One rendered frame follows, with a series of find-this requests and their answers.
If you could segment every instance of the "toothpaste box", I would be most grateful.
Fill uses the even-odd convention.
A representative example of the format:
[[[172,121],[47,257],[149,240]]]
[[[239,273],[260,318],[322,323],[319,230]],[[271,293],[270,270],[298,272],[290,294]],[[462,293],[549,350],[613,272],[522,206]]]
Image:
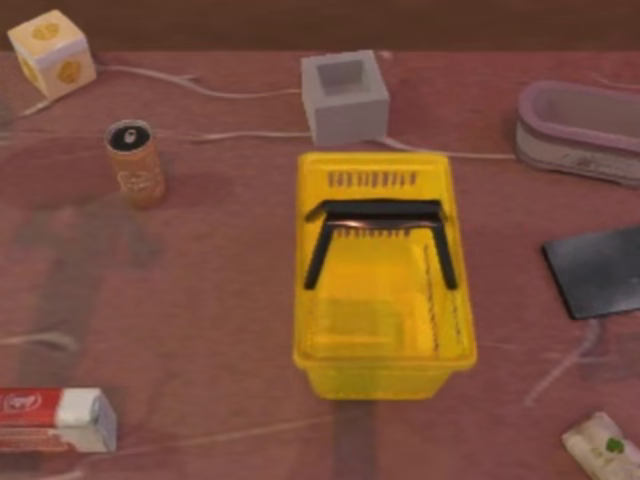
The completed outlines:
[[[112,452],[116,437],[99,388],[0,388],[0,453]]]
[[[576,425],[562,442],[593,480],[640,480],[640,450],[606,413]]]

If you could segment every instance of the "red and white box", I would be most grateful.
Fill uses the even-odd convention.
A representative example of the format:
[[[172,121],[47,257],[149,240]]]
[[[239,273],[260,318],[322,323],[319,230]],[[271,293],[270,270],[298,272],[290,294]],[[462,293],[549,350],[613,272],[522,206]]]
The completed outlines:
[[[117,423],[99,388],[0,388],[0,453],[113,452]]]

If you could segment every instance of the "gray box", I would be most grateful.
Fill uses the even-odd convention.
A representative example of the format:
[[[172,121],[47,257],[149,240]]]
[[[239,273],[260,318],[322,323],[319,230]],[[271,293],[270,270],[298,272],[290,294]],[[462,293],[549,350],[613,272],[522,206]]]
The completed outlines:
[[[389,92],[371,50],[303,58],[302,102],[317,146],[387,135]]]

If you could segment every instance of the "basket handle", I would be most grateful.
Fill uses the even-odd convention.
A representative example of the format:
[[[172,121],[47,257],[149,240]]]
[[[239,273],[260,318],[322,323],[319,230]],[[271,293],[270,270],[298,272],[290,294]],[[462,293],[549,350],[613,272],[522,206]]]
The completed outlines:
[[[440,269],[449,290],[458,288],[453,260],[444,228],[444,211],[438,200],[325,200],[314,207],[305,222],[325,214],[304,280],[305,290],[313,290],[324,266],[333,233],[338,228],[390,230],[428,228],[433,234]]]

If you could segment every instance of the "yellow bin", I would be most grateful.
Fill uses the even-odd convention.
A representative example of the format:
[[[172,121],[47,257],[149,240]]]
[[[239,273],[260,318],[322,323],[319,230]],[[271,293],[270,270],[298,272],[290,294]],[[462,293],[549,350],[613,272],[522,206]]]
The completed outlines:
[[[294,361],[326,399],[431,397],[476,362],[446,157],[299,160]]]

